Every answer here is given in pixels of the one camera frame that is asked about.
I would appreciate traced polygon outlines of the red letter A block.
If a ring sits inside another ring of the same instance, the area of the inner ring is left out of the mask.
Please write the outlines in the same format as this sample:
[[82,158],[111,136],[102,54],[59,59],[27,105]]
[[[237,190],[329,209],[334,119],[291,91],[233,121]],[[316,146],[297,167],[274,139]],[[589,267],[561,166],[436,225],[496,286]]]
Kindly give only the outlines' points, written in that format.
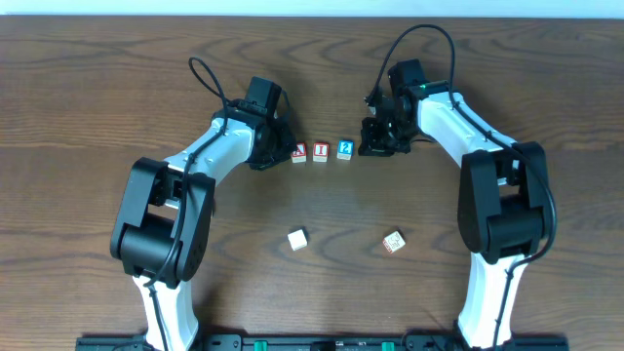
[[292,153],[291,159],[294,164],[306,162],[307,148],[304,142],[298,142],[296,144],[296,150]]

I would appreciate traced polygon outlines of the red letter I block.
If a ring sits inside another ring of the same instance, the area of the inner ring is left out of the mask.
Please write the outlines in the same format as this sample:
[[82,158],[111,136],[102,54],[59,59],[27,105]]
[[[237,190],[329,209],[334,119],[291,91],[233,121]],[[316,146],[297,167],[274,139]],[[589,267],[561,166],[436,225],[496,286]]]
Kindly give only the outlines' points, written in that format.
[[313,161],[326,163],[329,159],[330,145],[326,142],[315,142],[313,146]]

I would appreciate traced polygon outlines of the blue number 2 block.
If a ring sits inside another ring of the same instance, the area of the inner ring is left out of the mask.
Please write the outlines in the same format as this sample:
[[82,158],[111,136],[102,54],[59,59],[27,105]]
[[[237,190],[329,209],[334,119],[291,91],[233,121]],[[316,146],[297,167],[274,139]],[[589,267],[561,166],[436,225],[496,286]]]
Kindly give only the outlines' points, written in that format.
[[340,140],[337,145],[336,158],[350,161],[354,153],[354,142],[351,140]]

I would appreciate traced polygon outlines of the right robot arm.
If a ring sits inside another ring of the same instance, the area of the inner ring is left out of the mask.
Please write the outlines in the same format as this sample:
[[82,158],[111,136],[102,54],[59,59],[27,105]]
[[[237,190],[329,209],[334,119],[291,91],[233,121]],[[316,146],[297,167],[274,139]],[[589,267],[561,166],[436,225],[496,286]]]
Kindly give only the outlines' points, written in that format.
[[460,169],[457,223],[471,253],[456,346],[503,350],[520,278],[556,223],[543,148],[496,131],[447,81],[431,82],[417,59],[386,71],[391,93],[374,89],[362,122],[361,156],[409,153],[417,136],[440,144]]

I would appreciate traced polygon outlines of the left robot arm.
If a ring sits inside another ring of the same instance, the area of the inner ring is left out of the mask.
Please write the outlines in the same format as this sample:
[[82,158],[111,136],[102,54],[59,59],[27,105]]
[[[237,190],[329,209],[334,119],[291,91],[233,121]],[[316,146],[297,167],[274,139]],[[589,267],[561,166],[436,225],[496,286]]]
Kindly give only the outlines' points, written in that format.
[[278,105],[287,95],[253,77],[244,97],[226,100],[208,129],[163,160],[131,167],[110,243],[142,297],[145,346],[189,350],[199,322],[192,277],[205,255],[218,185],[238,166],[263,171],[289,160],[295,138]]

